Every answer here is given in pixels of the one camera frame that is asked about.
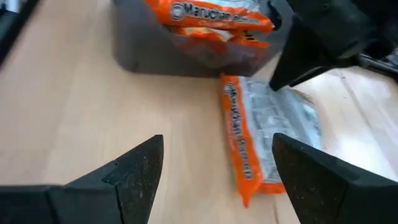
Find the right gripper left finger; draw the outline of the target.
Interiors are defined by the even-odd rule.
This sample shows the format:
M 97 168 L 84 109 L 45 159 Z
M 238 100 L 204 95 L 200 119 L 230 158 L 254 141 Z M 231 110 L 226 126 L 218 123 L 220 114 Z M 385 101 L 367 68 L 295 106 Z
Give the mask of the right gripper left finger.
M 0 224 L 147 224 L 163 161 L 156 134 L 65 185 L 0 185 Z

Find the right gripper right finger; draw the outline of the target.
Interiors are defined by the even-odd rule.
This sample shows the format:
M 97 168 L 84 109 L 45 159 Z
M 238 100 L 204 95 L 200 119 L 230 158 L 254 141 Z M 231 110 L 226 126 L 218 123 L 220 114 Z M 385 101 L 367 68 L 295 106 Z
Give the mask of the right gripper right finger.
M 282 133 L 272 153 L 300 224 L 398 224 L 398 182 Z

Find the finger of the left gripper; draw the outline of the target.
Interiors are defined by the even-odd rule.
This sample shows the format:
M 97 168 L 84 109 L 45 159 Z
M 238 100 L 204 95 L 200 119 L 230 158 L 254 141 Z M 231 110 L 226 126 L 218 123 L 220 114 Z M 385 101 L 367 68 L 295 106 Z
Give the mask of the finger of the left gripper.
M 338 66 L 338 61 L 327 53 L 316 33 L 294 16 L 269 86 L 274 91 L 293 87 Z

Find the orange Maruchan chicken ramen pack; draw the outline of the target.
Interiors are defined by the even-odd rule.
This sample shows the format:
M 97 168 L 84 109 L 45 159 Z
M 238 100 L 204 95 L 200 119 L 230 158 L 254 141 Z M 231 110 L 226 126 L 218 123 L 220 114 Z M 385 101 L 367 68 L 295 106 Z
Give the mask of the orange Maruchan chicken ramen pack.
M 221 30 L 209 27 L 181 27 L 167 26 L 174 34 L 186 37 L 186 40 L 177 41 L 177 46 L 189 49 L 207 46 L 215 51 L 224 52 L 227 44 L 267 48 L 269 44 L 256 40 L 247 30 Z
M 258 0 L 144 0 L 163 24 L 222 30 L 274 29 Z
M 284 194 L 272 153 L 273 135 L 282 133 L 320 148 L 314 102 L 291 88 L 273 91 L 265 80 L 225 73 L 220 80 L 228 151 L 243 205 L 248 207 L 258 192 Z

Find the grey translucent plastic bin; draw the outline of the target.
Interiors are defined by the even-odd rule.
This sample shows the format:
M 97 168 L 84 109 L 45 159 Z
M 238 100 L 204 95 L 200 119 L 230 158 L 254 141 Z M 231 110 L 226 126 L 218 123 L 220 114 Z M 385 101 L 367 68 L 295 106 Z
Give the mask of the grey translucent plastic bin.
M 292 25 L 286 0 L 260 0 L 260 5 L 277 27 L 270 34 L 252 32 L 268 44 L 264 48 L 176 34 L 155 18 L 144 0 L 112 0 L 114 58 L 130 72 L 250 77 L 282 51 Z

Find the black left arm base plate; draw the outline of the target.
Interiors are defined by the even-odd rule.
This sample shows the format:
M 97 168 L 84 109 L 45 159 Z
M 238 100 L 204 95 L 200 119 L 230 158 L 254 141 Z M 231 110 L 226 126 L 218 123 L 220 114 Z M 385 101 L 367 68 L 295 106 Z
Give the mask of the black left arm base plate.
M 358 65 L 366 70 L 398 78 L 398 52 L 393 52 L 382 59 L 374 59 L 365 54 L 357 56 L 356 59 Z

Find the black aluminium table frame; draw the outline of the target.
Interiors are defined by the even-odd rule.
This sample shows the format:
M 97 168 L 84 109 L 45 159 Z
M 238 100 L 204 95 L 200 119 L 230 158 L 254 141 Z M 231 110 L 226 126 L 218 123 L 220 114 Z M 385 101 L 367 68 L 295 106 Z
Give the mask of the black aluminium table frame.
M 0 0 L 0 68 L 41 0 Z

